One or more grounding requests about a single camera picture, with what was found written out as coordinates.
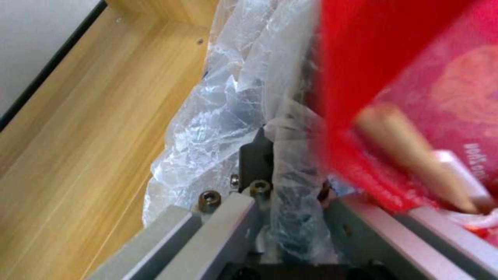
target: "plastic bag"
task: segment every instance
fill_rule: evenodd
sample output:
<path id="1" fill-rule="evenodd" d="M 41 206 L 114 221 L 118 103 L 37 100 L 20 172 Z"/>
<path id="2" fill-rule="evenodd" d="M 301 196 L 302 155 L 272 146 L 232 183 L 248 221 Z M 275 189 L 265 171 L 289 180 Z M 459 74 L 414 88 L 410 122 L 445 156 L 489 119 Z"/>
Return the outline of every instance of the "plastic bag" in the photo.
<path id="1" fill-rule="evenodd" d="M 228 194 L 240 146 L 264 124 L 260 90 L 239 90 L 238 80 L 276 4 L 276 0 L 220 1 L 206 74 L 169 124 L 166 149 L 152 164 L 142 214 L 145 225 L 169 204 L 190 209 L 205 190 Z"/>
<path id="2" fill-rule="evenodd" d="M 498 195 L 497 14 L 498 1 L 479 1 L 375 100 L 398 105 L 435 149 L 455 153 L 494 195 Z"/>
<path id="3" fill-rule="evenodd" d="M 266 124 L 274 141 L 271 233 L 294 260 L 335 260 L 316 199 L 326 174 L 310 156 L 310 127 L 319 118 L 303 105 L 311 88 L 303 68 L 317 19 L 318 0 L 221 0 L 213 22 L 206 75 L 166 133 L 153 163 L 143 222 L 169 204 L 190 208 L 214 189 L 223 197 L 237 173 L 241 145 Z"/>

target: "wooden panel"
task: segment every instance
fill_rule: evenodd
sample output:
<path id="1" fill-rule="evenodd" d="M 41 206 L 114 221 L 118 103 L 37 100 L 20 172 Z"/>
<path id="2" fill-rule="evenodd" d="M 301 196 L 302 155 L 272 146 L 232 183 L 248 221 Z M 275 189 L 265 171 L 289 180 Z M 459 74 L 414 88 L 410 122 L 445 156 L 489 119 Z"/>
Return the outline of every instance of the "wooden panel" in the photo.
<path id="1" fill-rule="evenodd" d="M 141 228 L 208 33 L 110 8 L 87 31 L 0 134 L 0 279 L 80 279 Z"/>
<path id="2" fill-rule="evenodd" d="M 209 28 L 218 0 L 107 0 L 125 14 L 145 13 L 163 20 Z"/>

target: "red bag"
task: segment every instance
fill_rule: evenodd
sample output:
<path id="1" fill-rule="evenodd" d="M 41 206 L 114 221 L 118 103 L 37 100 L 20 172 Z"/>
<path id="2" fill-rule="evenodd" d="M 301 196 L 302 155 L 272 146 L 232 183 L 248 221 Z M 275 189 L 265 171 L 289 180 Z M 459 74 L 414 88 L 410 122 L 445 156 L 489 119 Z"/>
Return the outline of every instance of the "red bag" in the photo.
<path id="1" fill-rule="evenodd" d="M 321 57 L 323 71 L 320 90 L 324 93 L 323 104 L 326 104 L 326 108 L 322 109 L 327 121 L 325 144 L 327 160 L 329 166 L 337 173 L 353 185 L 364 189 L 380 205 L 391 211 L 405 211 L 427 203 L 432 205 L 435 203 L 429 200 L 421 189 L 414 187 L 409 178 L 402 173 L 380 161 L 367 158 L 350 131 L 353 118 L 364 106 L 370 104 L 382 89 L 384 91 L 376 101 L 391 101 L 398 104 L 436 148 L 451 149 L 460 157 L 474 155 L 472 159 L 475 161 L 483 155 L 481 153 L 483 148 L 491 147 L 477 140 L 468 142 L 469 137 L 459 138 L 461 134 L 467 136 L 466 131 L 469 128 L 454 129 L 462 120 L 456 121 L 450 116 L 455 114 L 451 110 L 456 110 L 451 101 L 454 85 L 451 81 L 455 77 L 463 77 L 465 71 L 474 67 L 473 64 L 469 66 L 465 63 L 468 59 L 459 56 L 465 51 L 493 42 L 496 39 L 494 35 L 497 34 L 496 29 L 493 30 L 497 26 L 494 24 L 497 1 L 479 2 L 471 11 L 462 15 L 472 2 L 472 0 L 323 1 Z M 457 23 L 450 30 L 437 37 L 456 19 Z M 448 46 L 452 51 L 441 49 L 441 44 Z M 396 81 L 386 87 L 422 51 L 415 62 Z M 483 59 L 483 53 L 494 53 L 490 49 L 476 51 L 479 53 L 470 55 L 479 57 L 477 60 Z M 492 78 L 489 73 L 487 81 L 490 83 Z M 439 102 L 442 104 L 441 107 L 427 106 L 429 99 L 434 99 L 433 103 Z M 472 113 L 474 111 L 465 110 L 467 108 L 465 102 L 460 104 L 463 109 L 459 109 L 459 112 L 465 112 L 463 114 L 467 114 L 467 119 L 475 117 Z M 489 102 L 481 98 L 475 102 L 473 110 L 479 111 L 479 106 L 488 104 Z M 483 119 L 489 121 L 492 118 L 487 116 Z M 476 128 L 475 124 L 472 126 L 472 132 L 479 135 L 478 137 L 486 131 L 488 134 L 495 131 L 494 128 Z M 456 147 L 463 147 L 463 151 L 455 150 Z M 492 169 L 491 165 L 480 164 L 483 168 L 481 169 L 473 166 L 470 161 L 467 163 L 474 172 L 486 168 Z M 494 175 L 491 171 L 487 171 L 486 174 L 490 179 Z"/>

